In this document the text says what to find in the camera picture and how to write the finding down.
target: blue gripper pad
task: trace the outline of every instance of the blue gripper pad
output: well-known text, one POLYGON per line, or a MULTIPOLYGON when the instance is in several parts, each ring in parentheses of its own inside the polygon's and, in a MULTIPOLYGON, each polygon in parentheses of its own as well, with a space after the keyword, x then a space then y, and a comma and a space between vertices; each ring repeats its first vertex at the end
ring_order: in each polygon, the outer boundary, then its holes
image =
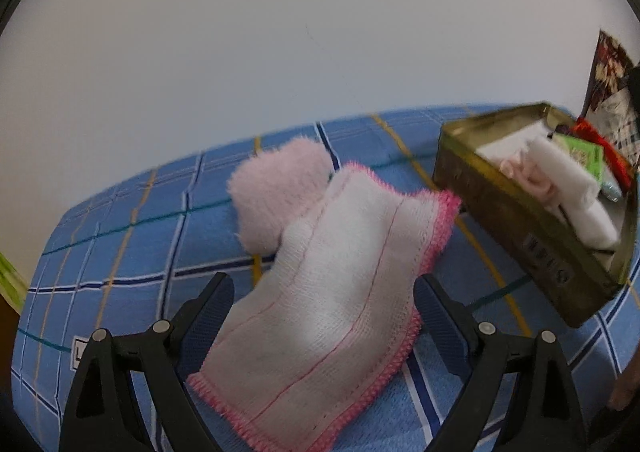
POLYGON ((175 371, 183 381, 200 370, 233 303, 234 283, 231 277, 226 276, 196 315, 182 339, 180 359, 175 371))
POLYGON ((447 366, 447 371, 465 382, 472 371, 468 342, 424 276, 415 280, 414 302, 427 333, 433 338, 442 361, 447 366))

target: open tin box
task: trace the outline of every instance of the open tin box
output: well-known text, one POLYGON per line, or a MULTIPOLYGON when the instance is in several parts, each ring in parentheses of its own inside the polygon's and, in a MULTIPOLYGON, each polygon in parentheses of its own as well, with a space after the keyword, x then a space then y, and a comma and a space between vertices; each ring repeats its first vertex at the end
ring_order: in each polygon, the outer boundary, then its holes
POLYGON ((553 130, 575 119, 550 104, 503 109, 442 126, 434 181, 458 194, 469 213, 531 274, 560 316, 577 328, 627 281, 638 223, 638 182, 633 172, 620 244, 606 270, 599 252, 587 249, 572 229, 491 162, 476 154, 488 143, 544 120, 553 130))

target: pink fabric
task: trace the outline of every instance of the pink fabric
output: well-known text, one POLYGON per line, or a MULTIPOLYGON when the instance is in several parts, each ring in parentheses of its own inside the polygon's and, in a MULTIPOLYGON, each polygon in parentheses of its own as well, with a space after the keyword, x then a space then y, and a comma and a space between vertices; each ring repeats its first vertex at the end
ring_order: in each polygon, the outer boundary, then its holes
POLYGON ((249 254, 271 255, 285 226, 315 204, 334 166, 321 143, 295 138, 240 164, 227 189, 238 211, 238 239, 249 254))
POLYGON ((542 206, 557 207, 559 205, 558 188, 527 156, 526 152, 519 151, 510 158, 499 161, 498 168, 506 177, 513 179, 540 201, 542 206))
POLYGON ((411 351, 413 281, 444 248, 459 205, 450 192, 400 194, 347 165, 285 229, 274 268, 234 306, 190 385, 254 450, 329 450, 411 351))

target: silver screw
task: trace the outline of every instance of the silver screw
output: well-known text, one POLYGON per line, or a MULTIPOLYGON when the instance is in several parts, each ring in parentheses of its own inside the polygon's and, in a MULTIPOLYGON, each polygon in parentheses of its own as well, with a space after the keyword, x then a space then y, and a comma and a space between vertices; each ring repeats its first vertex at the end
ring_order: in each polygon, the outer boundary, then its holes
POLYGON ((479 323, 478 329, 483 335, 493 335, 495 333, 495 326, 491 322, 479 323))
POLYGON ((167 320, 159 320, 153 325, 153 329, 155 333, 165 333, 169 330, 171 324, 167 320))
POLYGON ((94 331, 94 334, 91 335, 91 338, 96 342, 102 342, 107 337, 107 331, 100 328, 94 331))
POLYGON ((556 335, 551 331, 542 331, 540 336, 547 344, 553 344, 556 341, 556 335))

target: green packet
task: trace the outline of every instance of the green packet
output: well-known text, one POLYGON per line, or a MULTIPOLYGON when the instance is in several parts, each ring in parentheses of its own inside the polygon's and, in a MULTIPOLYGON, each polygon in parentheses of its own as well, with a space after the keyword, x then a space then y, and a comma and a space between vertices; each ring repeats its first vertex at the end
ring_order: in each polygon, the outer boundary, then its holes
POLYGON ((599 185, 604 180, 604 150, 601 145, 585 142, 580 138, 573 138, 555 132, 551 140, 564 150, 574 161, 582 165, 599 185))

